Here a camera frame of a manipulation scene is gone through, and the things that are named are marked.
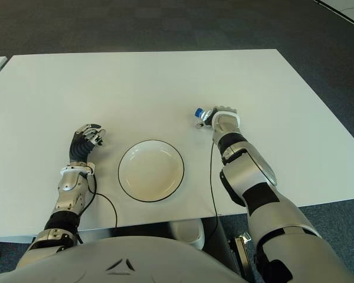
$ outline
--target gray carpet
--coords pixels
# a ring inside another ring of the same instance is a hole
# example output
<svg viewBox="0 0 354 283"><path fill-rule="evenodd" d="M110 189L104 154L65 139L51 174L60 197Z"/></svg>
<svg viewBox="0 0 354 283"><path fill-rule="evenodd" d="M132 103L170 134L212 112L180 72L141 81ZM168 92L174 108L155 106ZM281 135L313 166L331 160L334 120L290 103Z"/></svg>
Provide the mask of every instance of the gray carpet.
<svg viewBox="0 0 354 283"><path fill-rule="evenodd" d="M311 0L0 0L0 56L252 48L278 49L354 137L354 26ZM302 210L354 272L354 200ZM0 249L6 270L23 252Z"/></svg>

